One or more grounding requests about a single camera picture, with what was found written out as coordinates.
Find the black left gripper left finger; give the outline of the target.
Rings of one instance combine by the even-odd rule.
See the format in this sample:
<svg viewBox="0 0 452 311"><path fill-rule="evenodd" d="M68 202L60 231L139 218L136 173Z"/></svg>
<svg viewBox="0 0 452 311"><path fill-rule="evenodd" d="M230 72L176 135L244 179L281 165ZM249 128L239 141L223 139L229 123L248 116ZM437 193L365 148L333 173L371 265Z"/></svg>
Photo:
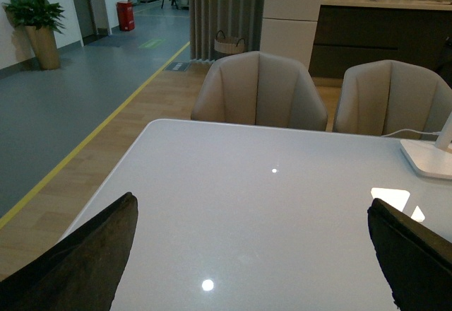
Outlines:
<svg viewBox="0 0 452 311"><path fill-rule="evenodd" d="M129 259L138 200L125 193L1 282L2 310L109 310Z"/></svg>

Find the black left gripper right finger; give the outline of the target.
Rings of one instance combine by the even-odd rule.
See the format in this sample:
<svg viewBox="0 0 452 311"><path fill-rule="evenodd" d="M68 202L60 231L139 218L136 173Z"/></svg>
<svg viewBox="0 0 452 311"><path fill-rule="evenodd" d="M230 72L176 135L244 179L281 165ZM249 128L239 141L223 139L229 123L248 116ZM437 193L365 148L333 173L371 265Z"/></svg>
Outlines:
<svg viewBox="0 0 452 311"><path fill-rule="evenodd" d="M399 310L451 309L451 242L381 199L367 210L376 258Z"/></svg>

